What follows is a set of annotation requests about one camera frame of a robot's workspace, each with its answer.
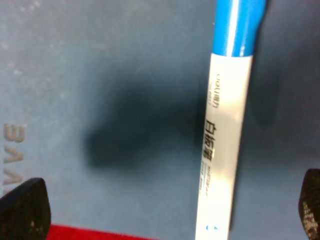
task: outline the chinese characters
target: chinese characters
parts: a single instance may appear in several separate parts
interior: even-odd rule
[[[203,138],[203,157],[209,161],[213,158],[214,147],[215,147],[215,131],[216,126],[209,120],[205,120],[204,124],[204,138]]]

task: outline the marker pen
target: marker pen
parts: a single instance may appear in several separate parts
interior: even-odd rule
[[[265,8],[266,0],[217,0],[195,240],[228,239],[254,45]]]

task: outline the black object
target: black object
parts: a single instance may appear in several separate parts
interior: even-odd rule
[[[50,224],[42,178],[31,178],[0,198],[0,240],[45,240]]]
[[[305,173],[298,209],[309,240],[320,240],[320,169]]]

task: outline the red surface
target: red surface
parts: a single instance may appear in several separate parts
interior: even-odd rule
[[[136,236],[128,236],[109,232],[101,232],[75,227],[51,225],[46,240],[147,240]]]

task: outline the black plastic piece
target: black plastic piece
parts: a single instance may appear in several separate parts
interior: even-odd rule
[[[46,240],[50,225],[42,178],[31,178],[0,198],[0,240]]]

